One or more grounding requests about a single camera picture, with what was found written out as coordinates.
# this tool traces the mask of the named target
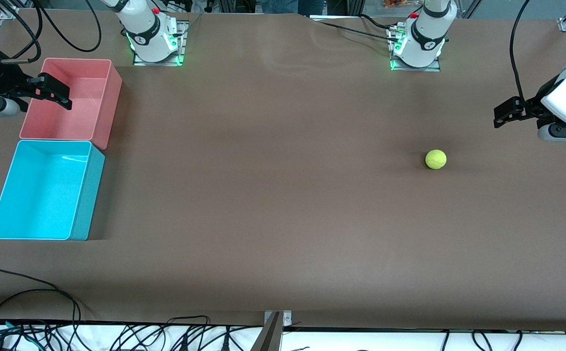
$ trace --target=tennis ball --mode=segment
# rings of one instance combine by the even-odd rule
[[[432,169],[439,169],[445,166],[448,162],[448,157],[441,150],[432,150],[426,154],[426,166]]]

